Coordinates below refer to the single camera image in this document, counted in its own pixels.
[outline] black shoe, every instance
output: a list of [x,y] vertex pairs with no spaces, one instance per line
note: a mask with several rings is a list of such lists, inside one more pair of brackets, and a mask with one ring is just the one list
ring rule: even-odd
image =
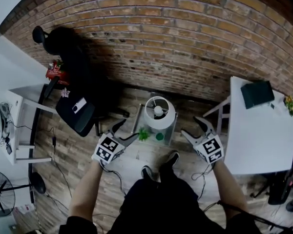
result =
[[179,157],[179,153],[177,151],[173,151],[162,166],[173,167],[178,162]]
[[146,179],[150,178],[151,180],[156,181],[155,175],[149,166],[144,166],[142,168],[141,176],[142,178],[146,178]]

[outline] person's arm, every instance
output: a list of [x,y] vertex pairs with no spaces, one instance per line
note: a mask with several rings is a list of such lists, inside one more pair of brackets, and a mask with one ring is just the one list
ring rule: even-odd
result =
[[69,216],[78,216],[92,222],[102,168],[98,161],[92,161],[88,172],[78,184],[69,205]]
[[[214,174],[217,179],[218,191],[221,201],[248,212],[246,198],[240,186],[222,160],[216,162],[214,166]],[[224,208],[224,210],[226,213],[227,222],[229,219],[240,213],[228,208]]]

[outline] cable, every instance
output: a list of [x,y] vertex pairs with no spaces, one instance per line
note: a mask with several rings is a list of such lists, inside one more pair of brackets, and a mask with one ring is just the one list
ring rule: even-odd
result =
[[105,214],[105,213],[98,213],[98,214],[94,214],[92,216],[99,216],[99,215],[105,215],[105,216],[109,216],[109,217],[112,217],[112,218],[117,218],[116,216],[112,216],[112,215]]
[[32,129],[29,128],[28,126],[19,126],[19,127],[18,127],[18,126],[16,126],[16,125],[13,123],[13,121],[11,121],[11,120],[8,121],[7,123],[12,123],[12,125],[15,126],[16,128],[26,127],[26,128],[28,128],[29,130],[32,130]]
[[291,233],[291,234],[293,233],[293,227],[285,227],[285,226],[277,225],[277,224],[272,223],[269,220],[266,220],[266,219],[264,219],[262,217],[255,216],[253,214],[250,214],[248,212],[245,212],[245,211],[243,211],[242,209],[240,209],[240,208],[238,208],[236,206],[226,204],[226,203],[222,202],[221,200],[219,200],[218,202],[212,203],[211,205],[207,206],[203,210],[203,212],[206,212],[208,209],[210,209],[211,207],[213,207],[215,204],[221,205],[221,206],[226,207],[226,208],[230,208],[230,209],[235,210],[237,212],[240,212],[242,214],[246,214],[246,215],[248,215],[249,217],[251,217],[252,219],[254,219],[254,220],[258,221],[258,222],[261,222],[261,223],[264,223],[264,224],[267,224],[267,225],[271,225],[272,227],[277,227],[277,228],[282,229],[284,231],[289,231],[289,233]]
[[105,171],[107,173],[113,173],[113,174],[115,174],[119,178],[121,192],[126,196],[126,192],[124,191],[124,188],[123,188],[123,179],[122,179],[122,176],[118,172],[116,172],[116,171],[110,171],[110,170],[106,169],[105,168],[105,165],[102,163],[102,160],[100,161],[100,166],[103,169],[103,171]]
[[208,211],[210,208],[212,208],[215,204],[217,204],[217,203],[212,203],[211,205],[208,205],[204,210],[203,210],[203,212],[206,212],[206,211]]
[[37,130],[37,132],[42,131],[42,130],[46,131],[47,133],[50,133],[50,132],[53,130],[53,136],[55,137],[55,134],[54,134],[54,127],[51,127],[50,130],[45,130],[44,128],[41,128],[41,129]]
[[68,214],[64,213],[58,206],[57,202],[59,202],[67,211],[68,211],[68,208],[65,207],[59,200],[51,197],[49,194],[46,194],[46,197],[52,199],[53,203],[56,205],[56,207],[58,208],[58,210],[65,216],[65,217],[68,217]]
[[54,147],[53,161],[54,161],[56,167],[57,167],[57,168],[59,169],[59,171],[62,173],[63,178],[64,178],[64,180],[65,180],[65,182],[66,182],[66,184],[67,184],[67,187],[68,187],[68,190],[69,190],[70,197],[72,198],[72,197],[73,197],[73,196],[72,196],[72,192],[71,192],[71,190],[70,190],[70,187],[69,187],[69,184],[68,184],[68,182],[67,182],[67,179],[66,179],[64,173],[62,172],[62,170],[60,169],[60,167],[58,166],[57,162],[55,161],[55,151],[56,151],[55,145],[54,145],[53,147]]
[[202,188],[202,191],[201,191],[201,195],[198,197],[197,201],[199,201],[201,199],[201,197],[203,196],[203,192],[204,192],[204,189],[205,189],[205,185],[206,185],[206,182],[205,182],[205,176],[203,175],[203,188]]
[[208,165],[207,168],[202,173],[201,172],[193,173],[192,176],[191,176],[191,179],[193,181],[196,181],[198,178],[203,176],[203,188],[202,188],[202,191],[201,191],[201,195],[198,197],[197,201],[199,201],[201,199],[201,197],[203,196],[203,192],[204,192],[204,189],[205,189],[205,186],[206,186],[205,175],[208,175],[214,169],[215,163],[213,163],[211,165],[211,169],[208,172],[206,172],[207,169],[209,168],[209,166],[210,165]]
[[102,234],[104,234],[103,227],[102,227],[100,224],[98,224],[98,223],[95,223],[95,225],[96,225],[96,224],[101,228]]

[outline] person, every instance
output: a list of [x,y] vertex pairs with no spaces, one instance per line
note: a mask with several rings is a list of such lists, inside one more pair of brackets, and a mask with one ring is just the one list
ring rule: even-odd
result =
[[[224,208],[226,229],[211,221],[199,208],[198,195],[174,174],[173,166],[179,157],[177,151],[172,152],[160,167],[161,183],[148,166],[142,168],[142,179],[125,196],[121,213],[108,234],[260,233],[253,219],[230,208]],[[102,171],[99,162],[93,161],[73,194],[69,217],[60,226],[60,234],[97,233],[92,215]],[[247,212],[245,196],[224,162],[217,161],[213,171],[221,201]]]

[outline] green plant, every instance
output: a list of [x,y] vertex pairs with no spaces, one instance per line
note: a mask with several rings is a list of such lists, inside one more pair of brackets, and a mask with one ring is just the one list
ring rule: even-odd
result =
[[147,129],[144,127],[141,127],[139,129],[139,140],[144,141],[147,140],[150,137],[150,133],[148,132]]
[[285,96],[283,102],[284,102],[285,106],[288,108],[290,115],[293,116],[293,98],[292,98],[292,96]]

